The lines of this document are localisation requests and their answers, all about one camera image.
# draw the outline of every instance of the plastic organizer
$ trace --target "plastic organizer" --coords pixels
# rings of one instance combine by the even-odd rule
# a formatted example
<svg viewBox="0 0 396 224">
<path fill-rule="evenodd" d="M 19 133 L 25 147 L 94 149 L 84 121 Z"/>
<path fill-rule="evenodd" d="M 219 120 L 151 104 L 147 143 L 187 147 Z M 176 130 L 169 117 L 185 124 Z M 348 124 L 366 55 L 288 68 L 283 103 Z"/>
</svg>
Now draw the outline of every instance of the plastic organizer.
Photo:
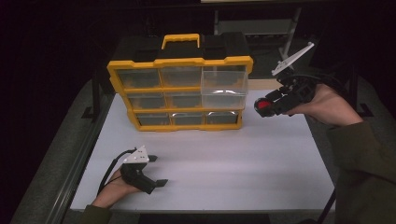
<svg viewBox="0 0 396 224">
<path fill-rule="evenodd" d="M 242 33 L 130 36 L 107 66 L 138 131 L 239 129 L 253 60 Z"/>
</svg>

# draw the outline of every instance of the cable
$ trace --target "cable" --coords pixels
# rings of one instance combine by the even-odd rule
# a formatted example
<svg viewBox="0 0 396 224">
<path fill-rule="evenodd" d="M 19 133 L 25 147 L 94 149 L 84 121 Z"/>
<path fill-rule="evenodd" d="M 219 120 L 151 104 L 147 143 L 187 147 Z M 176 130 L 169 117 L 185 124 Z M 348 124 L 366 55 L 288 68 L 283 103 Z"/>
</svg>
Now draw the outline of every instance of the cable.
<svg viewBox="0 0 396 224">
<path fill-rule="evenodd" d="M 116 179 L 112 179 L 112 180 L 110 180 L 107 184 L 105 184 L 106 181 L 107 181 L 107 179 L 108 179 L 108 177 L 110 176 L 111 172 L 113 171 L 114 166 L 116 166 L 117 161 L 118 161 L 123 155 L 125 155 L 125 154 L 127 154 L 127 153 L 131 153 L 131 154 L 132 154 L 132 153 L 134 153 L 135 151 L 136 151 L 136 148 L 135 148 L 135 149 L 132 149 L 132 150 L 126 150 L 126 151 L 122 152 L 116 159 L 114 159 L 113 162 L 111 162 L 110 166 L 108 167 L 108 169 L 107 169 L 105 175 L 103 176 L 103 179 L 102 179 L 102 181 L 101 181 L 101 183 L 100 183 L 100 185 L 99 185 L 99 190 L 98 190 L 98 193 L 97 193 L 97 194 L 99 194 L 100 191 L 102 191 L 102 189 L 103 189 L 107 184 L 109 184 L 110 182 L 116 180 L 117 178 L 120 178 L 120 176 L 119 176 L 119 177 L 117 177 Z"/>
<path fill-rule="evenodd" d="M 281 78 L 280 82 L 282 82 L 282 80 L 284 79 L 289 79 L 289 78 L 295 78 L 295 77 L 308 77 L 308 78 L 313 78 L 315 80 L 317 80 L 319 83 L 323 83 L 326 84 L 328 86 L 330 86 L 331 88 L 335 89 L 343 98 L 347 99 L 348 98 L 348 94 L 347 94 L 347 90 L 344 87 L 344 85 L 334 76 L 330 75 L 330 74 L 326 74 L 326 73 L 314 73 L 313 75 L 310 74 L 293 74 L 290 77 L 285 77 L 285 78 Z"/>
</svg>

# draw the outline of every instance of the white tabletop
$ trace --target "white tabletop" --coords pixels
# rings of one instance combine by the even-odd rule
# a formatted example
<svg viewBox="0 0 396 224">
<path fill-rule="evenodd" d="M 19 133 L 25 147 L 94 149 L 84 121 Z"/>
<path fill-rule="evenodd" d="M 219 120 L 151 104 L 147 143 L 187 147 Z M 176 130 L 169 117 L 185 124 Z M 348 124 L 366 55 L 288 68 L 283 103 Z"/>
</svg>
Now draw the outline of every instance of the white tabletop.
<svg viewBox="0 0 396 224">
<path fill-rule="evenodd" d="M 130 195 L 113 209 L 145 212 L 274 212 L 321 210 L 333 184 L 304 116 L 261 118 L 250 91 L 240 130 L 138 132 L 116 95 L 71 209 L 96 196 L 109 164 L 122 151 L 146 146 L 159 159 L 143 170 L 169 179 L 150 195 Z M 129 154 L 120 158 L 120 164 Z"/>
</svg>

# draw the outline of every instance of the sleeve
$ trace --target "sleeve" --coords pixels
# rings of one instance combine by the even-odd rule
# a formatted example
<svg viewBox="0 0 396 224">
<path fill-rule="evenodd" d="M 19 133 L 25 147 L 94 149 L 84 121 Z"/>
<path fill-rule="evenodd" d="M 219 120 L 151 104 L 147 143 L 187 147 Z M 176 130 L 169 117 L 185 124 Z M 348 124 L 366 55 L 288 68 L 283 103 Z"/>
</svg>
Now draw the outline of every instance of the sleeve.
<svg viewBox="0 0 396 224">
<path fill-rule="evenodd" d="M 396 223 L 396 158 L 369 123 L 328 131 L 336 184 L 335 223 Z"/>
<path fill-rule="evenodd" d="M 96 207 L 93 205 L 87 205 L 80 224 L 107 224 L 111 218 L 111 212 L 107 208 Z"/>
</svg>

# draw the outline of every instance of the human hand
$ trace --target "human hand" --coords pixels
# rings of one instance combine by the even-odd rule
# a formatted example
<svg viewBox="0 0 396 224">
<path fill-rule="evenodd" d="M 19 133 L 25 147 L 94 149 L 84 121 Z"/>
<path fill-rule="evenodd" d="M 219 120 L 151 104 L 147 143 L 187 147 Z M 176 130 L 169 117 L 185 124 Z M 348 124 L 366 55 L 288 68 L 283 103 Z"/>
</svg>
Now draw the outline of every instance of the human hand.
<svg viewBox="0 0 396 224">
<path fill-rule="evenodd" d="M 110 208 L 114 203 L 118 202 L 126 195 L 139 191 L 140 189 L 125 183 L 121 177 L 120 169 L 118 169 L 110 177 L 110 180 L 92 202 L 92 205 L 96 207 Z"/>
<path fill-rule="evenodd" d="M 347 126 L 363 121 L 343 97 L 324 84 L 317 85 L 315 97 L 311 102 L 298 105 L 285 114 L 305 114 L 322 123 L 336 126 Z"/>
</svg>

